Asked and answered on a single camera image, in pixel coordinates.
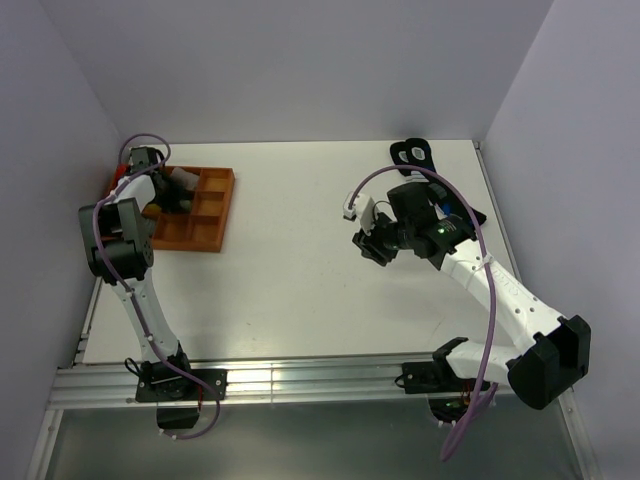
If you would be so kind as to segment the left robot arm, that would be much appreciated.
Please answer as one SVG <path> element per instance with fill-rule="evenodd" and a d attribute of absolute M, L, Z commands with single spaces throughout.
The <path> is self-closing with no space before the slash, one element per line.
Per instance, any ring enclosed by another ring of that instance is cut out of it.
<path fill-rule="evenodd" d="M 159 388 L 183 399 L 193 391 L 195 375 L 156 295 L 151 233 L 142 216 L 163 192 L 167 157 L 153 147 L 131 149 L 116 186 L 102 200 L 81 207 L 78 218 L 89 269 L 112 287 L 137 336 L 142 362 L 134 372 L 142 378 L 162 371 Z"/>

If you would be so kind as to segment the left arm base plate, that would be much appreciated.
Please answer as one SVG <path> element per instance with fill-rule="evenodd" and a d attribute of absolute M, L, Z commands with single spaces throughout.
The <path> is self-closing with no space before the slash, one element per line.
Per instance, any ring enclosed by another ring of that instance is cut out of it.
<path fill-rule="evenodd" d="M 226 395 L 225 369 L 191 369 L 188 373 L 208 385 L 185 378 L 161 362 L 143 362 L 138 376 L 135 401 L 138 403 L 223 400 Z"/>

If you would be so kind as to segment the mauve sock with red stripe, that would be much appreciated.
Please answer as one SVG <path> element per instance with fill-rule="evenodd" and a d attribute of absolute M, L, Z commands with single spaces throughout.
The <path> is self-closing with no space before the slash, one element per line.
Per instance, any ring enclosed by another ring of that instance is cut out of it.
<path fill-rule="evenodd" d="M 199 182 L 198 174 L 189 172 L 179 167 L 176 167 L 171 171 L 170 177 L 181 187 L 191 191 L 196 190 Z"/>

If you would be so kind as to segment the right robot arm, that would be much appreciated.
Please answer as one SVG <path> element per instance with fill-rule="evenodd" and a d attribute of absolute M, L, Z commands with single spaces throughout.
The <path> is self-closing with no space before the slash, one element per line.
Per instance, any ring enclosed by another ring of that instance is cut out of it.
<path fill-rule="evenodd" d="M 491 347 L 456 337 L 427 363 L 403 369 L 408 393 L 440 393 L 472 386 L 487 355 L 483 389 L 509 386 L 527 406 L 542 410 L 588 372 L 591 328 L 580 316 L 564 317 L 534 296 L 490 255 L 468 218 L 439 217 L 424 183 L 407 183 L 387 194 L 385 215 L 365 194 L 350 194 L 343 214 L 360 223 L 353 242 L 364 258 L 386 266 L 403 250 L 429 261 L 458 282 L 512 341 Z"/>

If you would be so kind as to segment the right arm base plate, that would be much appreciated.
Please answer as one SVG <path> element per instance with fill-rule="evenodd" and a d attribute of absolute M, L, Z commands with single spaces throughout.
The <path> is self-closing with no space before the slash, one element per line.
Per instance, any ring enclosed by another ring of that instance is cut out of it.
<path fill-rule="evenodd" d="M 405 362 L 394 384 L 406 394 L 471 393 L 475 378 L 459 378 L 446 364 L 436 361 Z"/>

